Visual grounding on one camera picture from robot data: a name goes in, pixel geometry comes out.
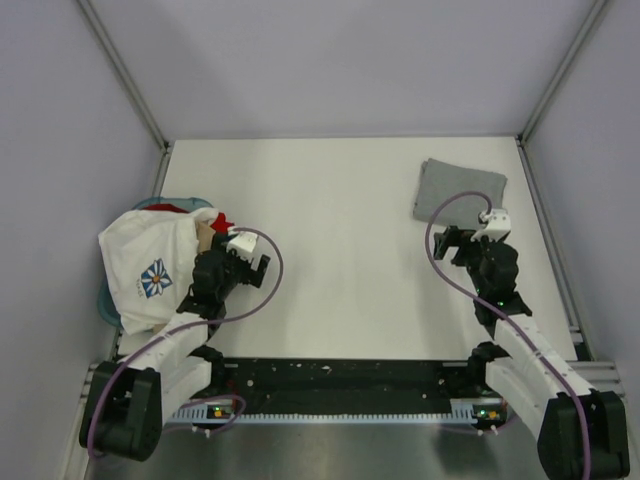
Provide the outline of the left aluminium frame post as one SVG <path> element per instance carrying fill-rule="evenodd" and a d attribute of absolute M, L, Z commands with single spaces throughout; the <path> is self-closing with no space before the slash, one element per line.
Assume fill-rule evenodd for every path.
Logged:
<path fill-rule="evenodd" d="M 143 127 L 160 151 L 167 150 L 169 141 L 154 118 L 148 103 L 120 55 L 93 2 L 75 0 L 74 4 L 103 52 L 110 69 Z"/>

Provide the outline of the aluminium frame post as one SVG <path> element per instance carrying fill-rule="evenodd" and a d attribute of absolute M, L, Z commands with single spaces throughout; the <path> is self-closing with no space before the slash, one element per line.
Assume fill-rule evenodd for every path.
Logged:
<path fill-rule="evenodd" d="M 557 95 L 568 81 L 580 56 L 586 50 L 613 5 L 614 1 L 610 0 L 597 0 L 590 3 L 586 17 L 525 122 L 522 131 L 517 136 L 521 145 L 525 145 L 534 137 Z"/>
<path fill-rule="evenodd" d="M 103 52 L 110 69 L 143 127 L 160 151 L 167 150 L 169 141 L 154 118 L 148 103 L 120 55 L 93 2 L 75 0 L 74 4 Z"/>

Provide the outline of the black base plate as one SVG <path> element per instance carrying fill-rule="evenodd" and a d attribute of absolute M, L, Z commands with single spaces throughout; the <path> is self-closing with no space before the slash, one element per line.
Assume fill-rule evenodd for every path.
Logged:
<path fill-rule="evenodd" d="M 195 399 L 244 398 L 250 413 L 435 413 L 453 400 L 495 399 L 464 362 L 226 358 Z"/>

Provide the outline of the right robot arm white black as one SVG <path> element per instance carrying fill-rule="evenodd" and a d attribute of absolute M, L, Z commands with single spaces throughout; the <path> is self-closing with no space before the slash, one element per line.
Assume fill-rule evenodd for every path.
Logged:
<path fill-rule="evenodd" d="M 470 298 L 491 339 L 470 357 L 466 380 L 476 394 L 498 393 L 536 441 L 550 479 L 621 479 L 631 472 L 621 397 L 602 391 L 564 360 L 540 331 L 517 290 L 518 252 L 505 240 L 480 238 L 455 226 L 428 231 L 425 247 L 436 267 L 449 249 L 473 288 Z"/>

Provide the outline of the grey t-shirt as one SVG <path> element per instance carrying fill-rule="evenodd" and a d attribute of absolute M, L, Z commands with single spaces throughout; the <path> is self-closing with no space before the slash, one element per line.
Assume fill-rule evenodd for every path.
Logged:
<path fill-rule="evenodd" d="M 447 199 L 470 191 L 485 194 L 494 208 L 501 208 L 506 185 L 507 177 L 503 174 L 429 159 L 421 165 L 412 217 L 428 222 Z M 479 225 L 479 213 L 486 207 L 487 203 L 481 197 L 465 196 L 446 206 L 438 215 L 436 224 L 475 230 Z"/>

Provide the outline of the red t-shirt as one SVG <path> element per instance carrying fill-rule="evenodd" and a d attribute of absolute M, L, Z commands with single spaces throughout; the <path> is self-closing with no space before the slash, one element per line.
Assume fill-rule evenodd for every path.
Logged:
<path fill-rule="evenodd" d="M 156 203 L 156 204 L 143 207 L 143 210 L 168 211 L 168 212 L 180 213 L 180 214 L 189 213 L 189 210 L 180 208 L 171 203 Z M 210 221 L 208 225 L 212 230 L 220 233 L 227 233 L 231 227 L 234 227 L 234 224 L 227 220 L 227 217 L 224 213 L 219 213 L 216 219 Z"/>

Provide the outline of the white t-shirt with flower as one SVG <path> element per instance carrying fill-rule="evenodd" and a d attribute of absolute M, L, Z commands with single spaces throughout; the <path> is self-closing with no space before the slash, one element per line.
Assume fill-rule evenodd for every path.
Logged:
<path fill-rule="evenodd" d="M 108 288 L 126 333 L 168 323 L 191 282 L 197 226 L 224 218 L 212 207 L 188 213 L 131 210 L 98 235 Z"/>

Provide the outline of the right aluminium frame post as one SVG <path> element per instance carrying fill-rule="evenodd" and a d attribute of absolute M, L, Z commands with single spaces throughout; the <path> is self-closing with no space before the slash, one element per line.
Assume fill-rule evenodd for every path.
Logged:
<path fill-rule="evenodd" d="M 517 136 L 521 145 L 525 145 L 534 137 L 557 95 L 568 81 L 580 56 L 586 50 L 613 5 L 614 1 L 610 0 L 597 0 L 590 3 L 586 17 L 525 122 L 522 131 Z"/>

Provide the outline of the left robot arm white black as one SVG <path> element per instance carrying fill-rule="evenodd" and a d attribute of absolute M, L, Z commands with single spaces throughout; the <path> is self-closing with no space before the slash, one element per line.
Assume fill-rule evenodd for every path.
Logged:
<path fill-rule="evenodd" d="M 78 436 L 90 458 L 147 460 L 176 411 L 197 404 L 199 392 L 212 397 L 224 390 L 225 370 L 199 352 L 220 325 L 232 322 L 229 294 L 239 285 L 262 285 L 270 258 L 258 256 L 256 247 L 270 240 L 248 227 L 214 239 L 196 256 L 187 293 L 168 324 L 133 353 L 97 365 Z"/>

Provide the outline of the teal plastic basket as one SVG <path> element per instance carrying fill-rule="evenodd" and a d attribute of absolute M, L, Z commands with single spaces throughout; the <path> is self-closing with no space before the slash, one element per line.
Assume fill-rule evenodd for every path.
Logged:
<path fill-rule="evenodd" d="M 192 212 L 199 208 L 209 208 L 212 204 L 202 198 L 198 197 L 163 197 L 154 196 L 144 199 L 133 206 L 134 210 L 148 210 L 158 207 L 160 210 L 176 210 L 184 212 Z M 98 314 L 103 321 L 107 324 L 121 329 L 121 317 L 117 312 L 113 303 L 111 293 L 108 288 L 107 277 L 104 276 L 100 285 L 98 297 L 97 297 L 97 310 Z"/>

